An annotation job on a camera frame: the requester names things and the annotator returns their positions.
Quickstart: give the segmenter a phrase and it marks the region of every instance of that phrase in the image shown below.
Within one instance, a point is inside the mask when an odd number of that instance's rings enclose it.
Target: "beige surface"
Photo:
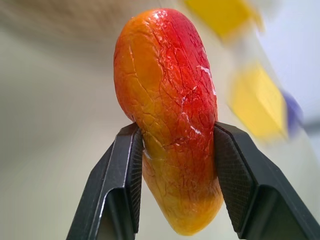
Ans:
[[[244,129],[225,102],[230,76],[243,59],[239,51],[250,49],[249,56],[260,58],[275,78],[257,39],[250,36],[238,49],[224,48],[196,17],[178,3],[175,6],[192,19],[205,45],[219,120]],[[64,51],[37,46],[0,28],[1,240],[66,238],[91,169],[120,128],[130,123],[116,100],[113,48],[107,45],[104,58],[88,64],[88,58],[82,61]],[[301,131],[290,142],[258,146],[282,169],[319,221],[320,170],[306,134]],[[228,240],[237,236],[225,205],[202,232],[178,236],[143,183],[136,239]]]

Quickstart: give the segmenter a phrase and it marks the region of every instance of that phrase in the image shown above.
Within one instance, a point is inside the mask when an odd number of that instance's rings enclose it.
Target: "white wall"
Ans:
[[[282,0],[259,36],[283,88],[305,122],[320,121],[320,0]]]

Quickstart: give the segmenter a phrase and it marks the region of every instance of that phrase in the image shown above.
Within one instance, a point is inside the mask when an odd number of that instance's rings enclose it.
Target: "textured gripper pad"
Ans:
[[[254,182],[232,137],[214,126],[215,166],[232,226],[239,233],[247,215]]]
[[[142,187],[142,134],[138,129],[135,133],[130,151],[130,166],[128,167],[126,189],[128,194],[128,202],[131,210],[131,218],[133,231],[139,230],[140,219],[140,202],[141,202],[141,187]]]

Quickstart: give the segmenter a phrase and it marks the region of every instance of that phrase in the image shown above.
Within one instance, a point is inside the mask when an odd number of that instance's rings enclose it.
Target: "yellow block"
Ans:
[[[259,64],[236,77],[229,105],[256,137],[287,136],[285,99]]]
[[[185,0],[185,2],[222,40],[235,37],[252,23],[263,28],[260,15],[245,0]]]

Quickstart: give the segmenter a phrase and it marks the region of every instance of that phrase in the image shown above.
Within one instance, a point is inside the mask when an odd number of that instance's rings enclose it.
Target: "mango skin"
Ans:
[[[185,236],[205,228],[223,203],[209,69],[197,30],[173,9],[133,17],[116,42],[116,96],[142,130],[144,180],[171,227]]]

